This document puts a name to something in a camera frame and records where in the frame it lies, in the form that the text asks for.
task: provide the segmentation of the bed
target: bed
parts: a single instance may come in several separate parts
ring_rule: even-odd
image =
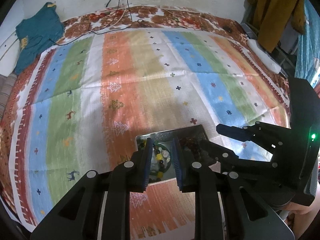
[[[65,45],[17,79],[0,125],[1,195],[29,231],[88,170],[128,160],[137,135],[202,124],[240,158],[269,161],[215,126],[289,126],[287,82],[250,51],[238,23],[190,8],[130,12],[132,22],[116,8],[65,21]],[[82,36],[112,20],[120,21],[108,29],[124,30]],[[180,193],[175,179],[130,198],[131,239],[193,239],[195,196]]]

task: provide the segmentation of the cross print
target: cross print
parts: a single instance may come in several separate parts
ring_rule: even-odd
[[[196,122],[198,122],[198,120],[191,118],[191,121],[190,121],[190,122],[193,123],[193,124],[196,124]]]

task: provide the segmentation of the person's skin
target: person's skin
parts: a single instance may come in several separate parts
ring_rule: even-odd
[[[320,185],[318,183],[317,186],[317,192],[315,200],[312,202],[312,204],[309,207],[302,206],[296,203],[290,202],[287,204],[283,210],[291,211],[294,215],[294,222],[293,222],[293,234],[296,239],[299,239],[299,237],[307,230],[307,228],[310,226],[311,222],[317,215],[317,213],[320,210]]]

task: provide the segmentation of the brown floral bedspread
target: brown floral bedspread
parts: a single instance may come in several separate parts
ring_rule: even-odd
[[[188,28],[215,33],[242,45],[249,51],[249,55],[262,71],[271,79],[271,81],[282,89],[284,96],[288,93],[288,83],[285,78],[279,74],[270,72],[259,58],[250,50],[247,45],[247,37],[241,26],[233,20],[223,19],[208,13],[202,13],[190,8],[166,7],[166,6],[132,6],[130,8],[131,16],[128,9],[104,8],[94,13],[74,17],[63,22],[65,26],[64,36],[58,44],[68,43],[75,38],[88,33],[89,31],[98,31],[103,33],[107,30],[123,28]],[[232,43],[233,46],[256,68],[248,57],[242,52],[239,45]],[[36,67],[39,58],[23,71],[12,90],[3,120],[0,124],[0,193],[6,202],[15,212],[13,203],[12,186],[10,182],[8,161],[10,154],[11,138],[13,133],[17,95],[19,91],[28,83],[29,78]],[[266,82],[270,90],[283,103],[283,99],[268,79],[257,70],[258,74]]]

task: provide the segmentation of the silver screw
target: silver screw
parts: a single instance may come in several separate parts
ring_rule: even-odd
[[[97,173],[96,173],[95,171],[89,171],[89,172],[87,173],[87,177],[88,177],[89,179],[94,178],[96,175],[97,175]]]
[[[232,179],[236,179],[239,177],[238,173],[236,173],[235,171],[232,171],[229,173],[229,177]]]
[[[202,166],[201,163],[199,163],[199,162],[193,162],[191,165],[192,165],[192,167],[194,167],[196,169],[199,169]]]
[[[128,162],[125,162],[123,165],[124,165],[126,168],[131,168],[131,167],[134,165],[134,163],[133,163],[132,161],[128,161]]]

